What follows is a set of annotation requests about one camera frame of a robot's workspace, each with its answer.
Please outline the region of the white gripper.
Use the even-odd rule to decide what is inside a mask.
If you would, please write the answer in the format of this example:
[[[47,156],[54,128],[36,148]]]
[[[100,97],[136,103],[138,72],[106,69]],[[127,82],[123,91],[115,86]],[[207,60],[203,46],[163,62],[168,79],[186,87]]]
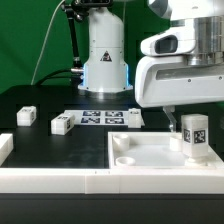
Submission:
[[[194,67],[183,56],[145,56],[136,68],[135,99],[144,108],[164,106],[175,132],[174,106],[224,101],[224,63]]]

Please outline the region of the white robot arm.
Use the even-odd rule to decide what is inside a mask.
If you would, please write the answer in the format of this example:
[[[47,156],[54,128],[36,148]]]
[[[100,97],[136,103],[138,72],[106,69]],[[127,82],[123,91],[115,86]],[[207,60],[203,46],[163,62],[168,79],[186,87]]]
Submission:
[[[107,9],[110,1],[89,6],[90,56],[81,91],[133,90],[143,108],[224,100],[224,0],[147,0],[170,28],[141,42],[134,84],[124,62],[123,23]]]

